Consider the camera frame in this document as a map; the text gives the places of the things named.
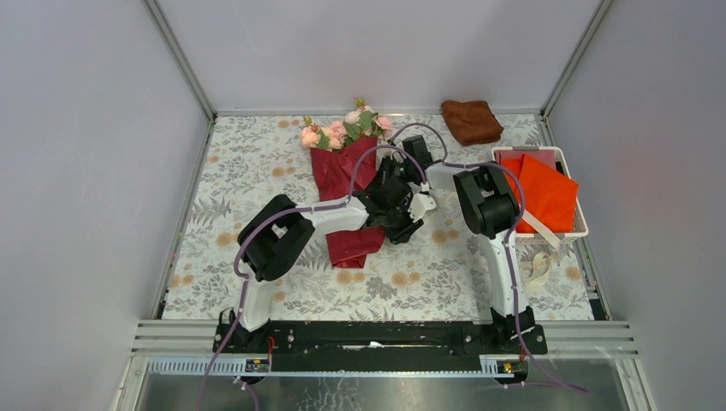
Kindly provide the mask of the pink fake flower bouquet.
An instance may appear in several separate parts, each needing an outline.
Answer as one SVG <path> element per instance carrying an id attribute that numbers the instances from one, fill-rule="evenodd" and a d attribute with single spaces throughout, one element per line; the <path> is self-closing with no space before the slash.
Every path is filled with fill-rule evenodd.
<path id="1" fill-rule="evenodd" d="M 355 100 L 355 108 L 342 120 L 320 125 L 310 116 L 303 117 L 300 142 L 305 148 L 339 152 L 364 138 L 388 140 L 394 133 L 391 120 L 375 111 L 364 98 Z"/>

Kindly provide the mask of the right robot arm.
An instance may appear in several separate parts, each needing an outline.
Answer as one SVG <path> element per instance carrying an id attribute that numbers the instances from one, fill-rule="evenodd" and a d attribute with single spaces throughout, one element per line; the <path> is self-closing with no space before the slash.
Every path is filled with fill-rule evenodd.
<path id="1" fill-rule="evenodd" d="M 492 319 L 498 323 L 491 329 L 491 341 L 499 351 L 515 351 L 535 320 L 515 263 L 515 228 L 523 218 L 524 205 L 508 182 L 514 174 L 492 161 L 455 164 L 435 160 L 421 136 L 405 139 L 399 149 L 403 159 L 383 160 L 379 169 L 419 187 L 403 201 L 409 219 L 417 223 L 435 208 L 432 189 L 451 191 L 470 232 L 486 238 L 483 251 L 492 285 Z"/>

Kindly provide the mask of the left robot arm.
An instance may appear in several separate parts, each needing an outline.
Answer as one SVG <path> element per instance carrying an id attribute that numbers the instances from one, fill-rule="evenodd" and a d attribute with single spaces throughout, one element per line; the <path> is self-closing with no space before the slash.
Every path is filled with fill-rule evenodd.
<path id="1" fill-rule="evenodd" d="M 366 190 L 309 205 L 297 204 L 286 194 L 275 196 L 237 237 L 233 269 L 243 284 L 233 341 L 247 352 L 263 346 L 274 283 L 294 267 L 312 239 L 380 228 L 391 243 L 406 242 L 436 207 L 429 189 L 427 182 L 413 189 L 392 176 Z"/>

